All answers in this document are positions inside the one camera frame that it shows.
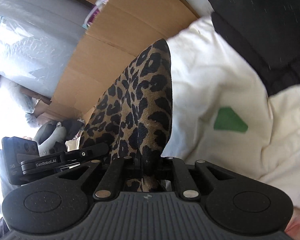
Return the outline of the person's hand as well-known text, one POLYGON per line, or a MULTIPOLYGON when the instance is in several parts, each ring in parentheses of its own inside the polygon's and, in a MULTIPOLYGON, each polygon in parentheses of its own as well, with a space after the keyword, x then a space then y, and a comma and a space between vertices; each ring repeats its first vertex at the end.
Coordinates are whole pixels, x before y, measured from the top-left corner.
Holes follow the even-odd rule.
POLYGON ((293 215, 285 229, 285 233, 292 239, 300 240, 300 209, 295 207, 293 215))

